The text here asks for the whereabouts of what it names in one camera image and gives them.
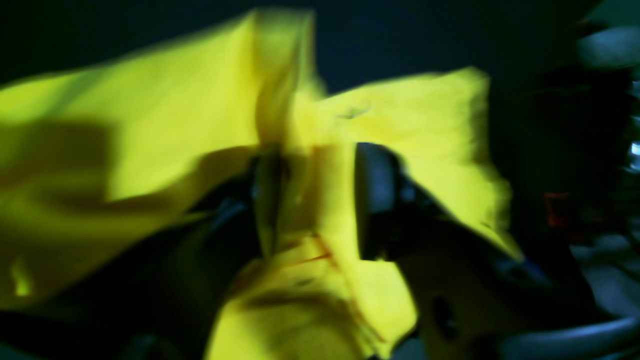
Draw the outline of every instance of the yellow cloth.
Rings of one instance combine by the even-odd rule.
[[[395,264],[358,258],[356,142],[396,151],[461,224],[519,258],[504,231],[508,187],[486,152],[483,75],[326,97],[311,36],[309,13],[255,11],[1,89],[0,309],[55,296],[274,144],[290,168],[278,220],[258,217],[265,258],[239,275],[208,360],[388,357],[415,325]]]

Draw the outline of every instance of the wrinkled fabric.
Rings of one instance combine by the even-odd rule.
[[[514,258],[474,69],[327,96],[312,16],[259,10],[125,58],[0,90],[0,309],[49,299],[175,222],[276,147],[263,259],[237,277],[206,359],[388,358],[414,327],[393,263],[358,257],[357,142],[396,152],[460,224]]]

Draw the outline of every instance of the yellow fabric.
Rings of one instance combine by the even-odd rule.
[[[518,258],[472,69],[327,98],[312,17],[256,11],[113,63],[0,90],[0,309],[55,296],[176,221],[277,145],[287,160],[265,259],[239,275],[208,360],[388,357],[414,326],[393,263],[358,258],[356,142],[396,151],[462,224]]]

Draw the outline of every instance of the yellow plastic bag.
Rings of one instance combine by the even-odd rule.
[[[111,63],[0,90],[0,309],[55,296],[179,221],[266,147],[288,162],[264,259],[212,325],[210,360],[388,357],[416,314],[393,263],[359,260],[355,144],[396,151],[461,224],[513,257],[508,187],[472,69],[327,97],[312,16],[255,11]]]

